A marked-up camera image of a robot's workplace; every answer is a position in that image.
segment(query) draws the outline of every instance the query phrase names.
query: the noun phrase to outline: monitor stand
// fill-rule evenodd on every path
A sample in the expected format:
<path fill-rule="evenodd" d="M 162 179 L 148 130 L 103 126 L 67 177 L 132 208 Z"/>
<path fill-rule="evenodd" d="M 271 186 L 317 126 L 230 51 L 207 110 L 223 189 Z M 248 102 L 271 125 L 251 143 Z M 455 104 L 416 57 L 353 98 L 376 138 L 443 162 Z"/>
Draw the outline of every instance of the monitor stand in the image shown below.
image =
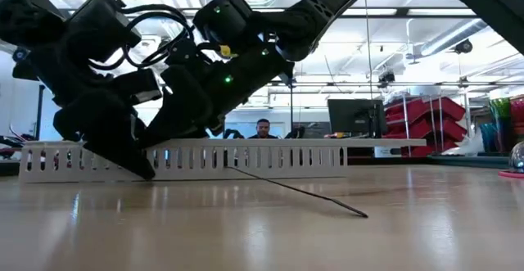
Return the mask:
<path fill-rule="evenodd" d="M 360 112 L 355 114 L 355 116 L 366 115 L 368 117 L 368 138 L 382 138 L 380 120 L 378 119 L 378 108 L 380 108 L 378 104 L 373 104 L 373 106 L 363 108 Z"/>

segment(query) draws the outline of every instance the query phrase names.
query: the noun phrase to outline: red storage rack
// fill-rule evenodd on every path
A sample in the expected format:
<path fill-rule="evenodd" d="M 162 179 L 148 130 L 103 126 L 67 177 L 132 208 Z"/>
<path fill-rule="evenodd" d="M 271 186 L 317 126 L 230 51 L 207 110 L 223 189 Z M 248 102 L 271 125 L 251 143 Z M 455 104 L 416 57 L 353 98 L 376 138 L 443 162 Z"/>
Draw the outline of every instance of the red storage rack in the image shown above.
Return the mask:
<path fill-rule="evenodd" d="M 388 133 L 384 135 L 384 138 L 407 138 L 407 124 L 409 138 L 425 138 L 428 142 L 425 147 L 411 147 L 411 156 L 427 156 L 434 152 L 436 147 L 437 151 L 456 147 L 455 143 L 461 142 L 464 135 L 467 134 L 467 130 L 456 123 L 464 117 L 466 110 L 447 97 L 442 97 L 440 101 L 439 98 L 436 98 L 426 102 L 421 97 L 416 97 L 407 101 L 405 106 L 407 120 L 404 119 L 403 101 L 386 108 Z M 408 153 L 408 150 L 403 150 L 404 155 Z"/>
<path fill-rule="evenodd" d="M 440 113 L 439 99 L 431 100 L 433 111 Z M 421 117 L 431 112 L 430 102 L 424 102 L 422 98 L 414 99 L 406 102 L 406 108 L 408 110 L 408 124 L 412 124 Z M 442 98 L 442 117 L 450 117 L 457 121 L 464 117 L 466 110 L 453 100 L 443 97 Z M 386 109 L 386 122 L 388 127 L 400 127 L 405 126 L 404 122 L 404 103 L 396 103 L 393 106 L 388 106 Z"/>
<path fill-rule="evenodd" d="M 455 142 L 461 142 L 464 140 L 464 135 L 468 132 L 465 128 L 461 127 L 455 121 L 449 118 L 445 118 L 443 121 L 444 126 L 444 135 L 446 138 L 451 138 Z M 442 133 L 443 129 L 440 128 L 440 121 L 435 120 L 435 131 Z M 409 126 L 409 137 L 412 139 L 422 139 L 426 138 L 427 140 L 432 140 L 430 137 L 433 134 L 433 126 L 431 124 L 431 118 L 421 118 L 418 119 L 416 123 L 413 123 Z M 400 133 L 388 133 L 384 138 L 394 138 L 394 139 L 405 139 L 408 135 L 404 131 Z"/>

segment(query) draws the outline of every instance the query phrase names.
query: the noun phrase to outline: man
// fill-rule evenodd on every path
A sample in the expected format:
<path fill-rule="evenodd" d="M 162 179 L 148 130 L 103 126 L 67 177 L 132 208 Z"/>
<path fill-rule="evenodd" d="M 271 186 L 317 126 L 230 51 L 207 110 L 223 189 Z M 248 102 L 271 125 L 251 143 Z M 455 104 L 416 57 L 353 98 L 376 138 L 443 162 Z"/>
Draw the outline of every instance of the man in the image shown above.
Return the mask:
<path fill-rule="evenodd" d="M 278 137 L 269 135 L 269 121 L 260 119 L 256 122 L 256 135 L 249 137 L 249 139 L 278 139 Z"/>

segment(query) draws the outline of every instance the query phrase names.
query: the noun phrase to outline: computer monitor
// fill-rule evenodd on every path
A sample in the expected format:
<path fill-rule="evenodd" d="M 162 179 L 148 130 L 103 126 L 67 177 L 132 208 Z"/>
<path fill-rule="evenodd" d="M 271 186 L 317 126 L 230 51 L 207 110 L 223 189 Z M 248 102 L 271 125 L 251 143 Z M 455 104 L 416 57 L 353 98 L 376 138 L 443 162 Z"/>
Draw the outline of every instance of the computer monitor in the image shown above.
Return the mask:
<path fill-rule="evenodd" d="M 369 133 L 380 138 L 387 131 L 381 100 L 328 99 L 327 108 L 332 133 Z"/>

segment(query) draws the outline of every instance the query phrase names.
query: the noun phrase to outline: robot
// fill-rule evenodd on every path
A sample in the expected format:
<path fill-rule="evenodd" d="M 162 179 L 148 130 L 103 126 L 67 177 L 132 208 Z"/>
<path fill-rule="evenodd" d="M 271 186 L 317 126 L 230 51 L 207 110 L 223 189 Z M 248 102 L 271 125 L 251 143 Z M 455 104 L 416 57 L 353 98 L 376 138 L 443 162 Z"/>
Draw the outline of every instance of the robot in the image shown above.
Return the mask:
<path fill-rule="evenodd" d="M 176 8 L 127 8 L 122 0 L 87 0 L 65 18 L 49 0 L 0 0 L 0 38 L 26 49 L 14 77 L 39 80 L 61 108 L 53 124 L 65 140 L 153 179 L 144 149 L 172 138 L 201 138 L 223 130 L 227 113 L 279 75 L 292 77 L 295 61 L 306 58 L 323 34 L 357 0 L 301 0 L 283 12 L 253 11 L 244 0 L 213 0 L 190 25 Z M 524 53 L 524 0 L 460 0 Z M 128 20 L 126 14 L 143 12 Z M 184 31 L 142 62 L 129 57 L 141 36 L 134 26 L 152 17 L 177 21 Z M 208 42 L 196 45 L 198 30 Z M 113 65 L 100 65 L 119 48 Z M 212 61 L 202 50 L 232 57 Z M 124 60 L 137 70 L 113 77 Z M 160 86 L 148 67 L 168 68 Z M 162 98 L 146 126 L 133 106 Z"/>

